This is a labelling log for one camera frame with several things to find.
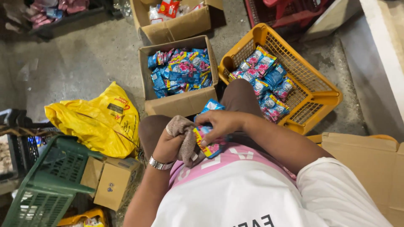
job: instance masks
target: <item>white t-shirt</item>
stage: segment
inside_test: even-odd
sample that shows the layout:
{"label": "white t-shirt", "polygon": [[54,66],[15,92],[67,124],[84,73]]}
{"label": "white t-shirt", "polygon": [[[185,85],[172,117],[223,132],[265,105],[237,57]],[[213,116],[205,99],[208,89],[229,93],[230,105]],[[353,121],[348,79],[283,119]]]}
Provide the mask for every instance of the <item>white t-shirt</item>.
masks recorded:
{"label": "white t-shirt", "polygon": [[231,144],[213,160],[192,169],[182,166],[152,226],[392,226],[352,171],[336,159],[318,159],[294,182],[261,157]]}

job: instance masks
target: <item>orange plastic basket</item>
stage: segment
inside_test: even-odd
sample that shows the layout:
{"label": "orange plastic basket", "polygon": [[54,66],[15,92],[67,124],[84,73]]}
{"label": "orange plastic basket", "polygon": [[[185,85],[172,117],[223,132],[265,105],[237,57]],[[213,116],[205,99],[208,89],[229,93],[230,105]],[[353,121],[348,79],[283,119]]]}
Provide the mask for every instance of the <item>orange plastic basket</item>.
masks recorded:
{"label": "orange plastic basket", "polygon": [[304,135],[342,102],[341,91],[264,23],[253,27],[222,58],[219,77],[226,84],[230,83],[230,72],[250,56],[257,45],[276,56],[288,72],[287,76],[297,85],[286,99],[290,113],[278,125]]}

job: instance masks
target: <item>person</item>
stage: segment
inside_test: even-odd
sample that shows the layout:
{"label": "person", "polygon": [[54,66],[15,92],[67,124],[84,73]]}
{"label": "person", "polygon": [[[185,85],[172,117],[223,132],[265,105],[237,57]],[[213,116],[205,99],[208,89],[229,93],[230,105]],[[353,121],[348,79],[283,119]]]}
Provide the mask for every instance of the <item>person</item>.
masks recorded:
{"label": "person", "polygon": [[[306,137],[265,120],[253,87],[232,81],[221,104],[200,114],[226,150],[193,168],[149,164],[128,206],[124,227],[381,227],[392,225],[353,172]],[[183,135],[170,137],[169,117],[149,116],[139,136],[147,158],[176,161]],[[297,175],[291,178],[284,168]]]}

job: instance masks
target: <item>hand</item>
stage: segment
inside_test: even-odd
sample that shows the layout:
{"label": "hand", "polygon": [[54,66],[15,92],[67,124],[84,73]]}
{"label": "hand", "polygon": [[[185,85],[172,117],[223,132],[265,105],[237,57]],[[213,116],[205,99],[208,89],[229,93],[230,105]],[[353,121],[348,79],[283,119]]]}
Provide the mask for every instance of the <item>hand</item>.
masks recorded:
{"label": "hand", "polygon": [[164,129],[157,142],[156,149],[153,152],[153,158],[163,164],[176,161],[179,148],[184,139],[185,135],[172,137],[167,133],[167,130]]}
{"label": "hand", "polygon": [[198,115],[195,119],[197,126],[206,122],[210,122],[213,126],[212,131],[206,134],[201,141],[201,145],[207,146],[218,137],[235,131],[243,131],[245,118],[248,118],[248,115],[248,113],[226,110],[209,110]]}

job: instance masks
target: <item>pink t-shirt print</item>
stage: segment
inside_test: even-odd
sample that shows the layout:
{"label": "pink t-shirt print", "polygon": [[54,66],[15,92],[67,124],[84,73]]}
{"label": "pink t-shirt print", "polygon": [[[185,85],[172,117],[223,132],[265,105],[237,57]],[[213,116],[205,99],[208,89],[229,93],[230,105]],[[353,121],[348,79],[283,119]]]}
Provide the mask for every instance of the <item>pink t-shirt print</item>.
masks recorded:
{"label": "pink t-shirt print", "polygon": [[240,145],[238,143],[229,143],[228,148],[224,152],[220,153],[213,159],[205,158],[201,163],[193,168],[189,168],[185,166],[183,162],[177,161],[171,169],[171,188],[220,169],[221,167],[236,161],[256,161],[263,163],[278,170],[296,185],[296,182],[281,167],[263,157],[257,150]]}

